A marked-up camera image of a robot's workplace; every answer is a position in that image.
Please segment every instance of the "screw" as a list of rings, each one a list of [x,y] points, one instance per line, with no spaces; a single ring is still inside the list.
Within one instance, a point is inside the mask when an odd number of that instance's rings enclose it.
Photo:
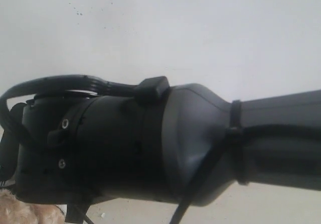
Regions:
[[[68,128],[68,126],[69,126],[69,120],[68,119],[62,120],[61,127],[65,130],[66,128]]]
[[[58,166],[60,169],[64,169],[66,167],[66,162],[64,159],[59,160]]]

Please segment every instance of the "white wall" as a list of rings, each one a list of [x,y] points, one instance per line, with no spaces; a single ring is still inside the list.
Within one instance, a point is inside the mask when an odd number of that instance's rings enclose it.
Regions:
[[[320,28],[321,0],[0,0],[0,92],[69,73],[124,83],[166,75],[226,100],[315,90]],[[235,185],[183,223],[319,223],[320,204],[318,192]],[[167,223],[174,208],[115,200],[90,216]]]

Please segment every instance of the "white background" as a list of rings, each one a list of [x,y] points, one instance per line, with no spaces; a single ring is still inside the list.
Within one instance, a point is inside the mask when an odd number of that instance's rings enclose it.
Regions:
[[[134,84],[166,75],[228,101],[316,90],[320,28],[321,0],[0,0],[0,92],[71,73]],[[320,204],[318,192],[234,185],[183,223],[319,223]],[[90,216],[167,223],[174,208],[115,200]]]

